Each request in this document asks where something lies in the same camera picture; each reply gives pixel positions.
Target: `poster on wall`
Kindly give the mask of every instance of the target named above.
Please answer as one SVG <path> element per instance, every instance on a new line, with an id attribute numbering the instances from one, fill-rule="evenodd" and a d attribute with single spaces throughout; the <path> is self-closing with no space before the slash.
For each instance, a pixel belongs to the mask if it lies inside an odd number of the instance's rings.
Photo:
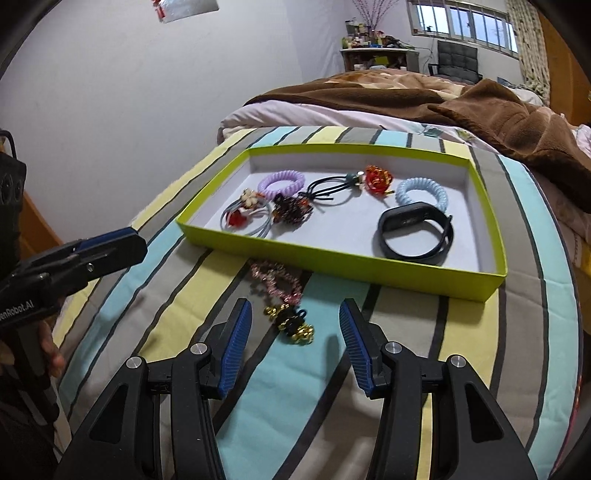
<path id="1" fill-rule="evenodd" d="M 219 10 L 217 0 L 153 0 L 162 23 Z"/>

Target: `red decoration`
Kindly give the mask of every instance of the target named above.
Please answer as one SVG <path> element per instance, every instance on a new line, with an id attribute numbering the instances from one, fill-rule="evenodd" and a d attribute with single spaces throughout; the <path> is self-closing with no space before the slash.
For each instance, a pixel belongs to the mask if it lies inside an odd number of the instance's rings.
<path id="1" fill-rule="evenodd" d="M 374 195 L 388 195 L 392 184 L 392 174 L 388 170 L 370 165 L 365 169 L 365 186 Z"/>
<path id="2" fill-rule="evenodd" d="M 242 214 L 240 210 L 234 210 L 232 213 L 226 214 L 226 221 L 228 222 L 229 226 L 240 228 L 246 224 L 248 219 Z"/>

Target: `window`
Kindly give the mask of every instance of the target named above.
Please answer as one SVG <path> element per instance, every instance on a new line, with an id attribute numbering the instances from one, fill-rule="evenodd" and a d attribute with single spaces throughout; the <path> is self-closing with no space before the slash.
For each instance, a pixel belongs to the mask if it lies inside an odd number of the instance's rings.
<path id="1" fill-rule="evenodd" d="M 452 0 L 407 0 L 413 35 L 475 43 L 518 58 L 506 13 Z"/>

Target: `blue gripper pad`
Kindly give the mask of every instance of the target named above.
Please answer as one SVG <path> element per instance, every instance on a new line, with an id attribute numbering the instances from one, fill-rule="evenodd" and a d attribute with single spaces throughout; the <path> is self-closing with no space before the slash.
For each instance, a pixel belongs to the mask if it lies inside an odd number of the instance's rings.
<path id="1" fill-rule="evenodd" d="M 218 391 L 222 398 L 225 398 L 228 392 L 234 388 L 242 362 L 242 354 L 246 347 L 248 335 L 251 332 L 252 306 L 249 301 L 244 300 L 241 304 L 236 303 L 227 324 L 232 322 L 233 329 L 228 340 L 228 346 L 220 362 Z"/>
<path id="2" fill-rule="evenodd" d="M 349 359 L 355 372 L 357 384 L 365 392 L 365 395 L 370 397 L 376 386 L 372 378 L 371 358 L 359 332 L 359 318 L 355 318 L 357 317 L 356 314 L 359 314 L 361 321 L 364 322 L 361 312 L 353 300 L 345 300 L 340 305 L 340 331 L 343 333 L 343 339 L 345 340 L 347 353 L 349 354 Z"/>
<path id="3" fill-rule="evenodd" d="M 80 242 L 80 244 L 76 248 L 76 251 L 79 252 L 87 250 L 100 244 L 107 244 L 109 242 L 112 242 L 113 240 L 118 240 L 119 238 L 123 238 L 127 235 L 137 234 L 138 232 L 136 232 L 133 228 L 129 226 L 126 228 L 122 228 L 120 230 L 115 230 L 114 232 L 105 233 L 104 235 L 99 235 L 93 238 L 89 238 L 87 240 L 82 240 L 82 242 Z"/>

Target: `black fitness band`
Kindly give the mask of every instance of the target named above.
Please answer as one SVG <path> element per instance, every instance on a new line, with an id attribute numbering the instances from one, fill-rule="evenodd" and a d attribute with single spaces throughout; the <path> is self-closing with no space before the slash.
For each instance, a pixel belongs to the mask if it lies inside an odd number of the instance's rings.
<path id="1" fill-rule="evenodd" d="M 401 255 L 386 243 L 384 234 L 400 228 L 416 225 L 427 220 L 433 220 L 441 228 L 441 240 L 430 252 L 416 257 Z M 379 218 L 378 240 L 382 252 L 391 260 L 403 260 L 405 262 L 439 265 L 445 260 L 447 252 L 453 242 L 452 216 L 449 217 L 438 208 L 429 203 L 417 202 L 402 207 L 386 210 Z"/>

